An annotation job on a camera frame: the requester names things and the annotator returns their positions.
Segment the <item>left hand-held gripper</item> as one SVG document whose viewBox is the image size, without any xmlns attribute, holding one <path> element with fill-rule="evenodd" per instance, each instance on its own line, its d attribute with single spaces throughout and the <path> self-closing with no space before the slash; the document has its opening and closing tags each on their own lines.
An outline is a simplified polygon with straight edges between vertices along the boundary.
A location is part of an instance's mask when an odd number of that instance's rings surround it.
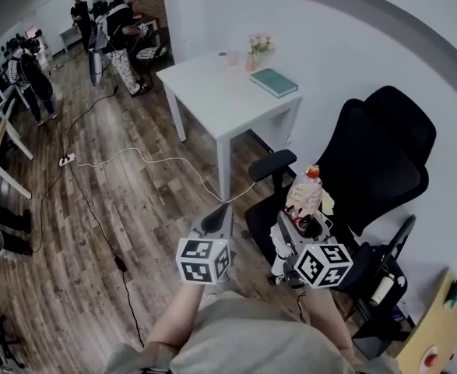
<svg viewBox="0 0 457 374">
<path fill-rule="evenodd" d="M 223 203 L 193 220 L 188 235 L 179 240 L 176 253 L 184 282 L 215 285 L 228 280 L 233 218 L 232 206 Z"/>
</svg>

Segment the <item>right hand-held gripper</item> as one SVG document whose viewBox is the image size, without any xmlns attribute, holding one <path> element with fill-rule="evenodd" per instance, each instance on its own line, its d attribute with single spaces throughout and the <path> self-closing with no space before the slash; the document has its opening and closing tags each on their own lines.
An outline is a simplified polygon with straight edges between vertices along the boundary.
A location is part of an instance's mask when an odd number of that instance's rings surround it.
<svg viewBox="0 0 457 374">
<path fill-rule="evenodd" d="M 291 288 L 304 284 L 314 289 L 333 288 L 350 271 L 353 260 L 346 247 L 331 235 L 332 222 L 321 213 L 305 224 L 301 234 L 287 213 L 278 213 L 272 227 L 276 251 L 272 275 L 277 284 L 283 281 Z"/>
</svg>

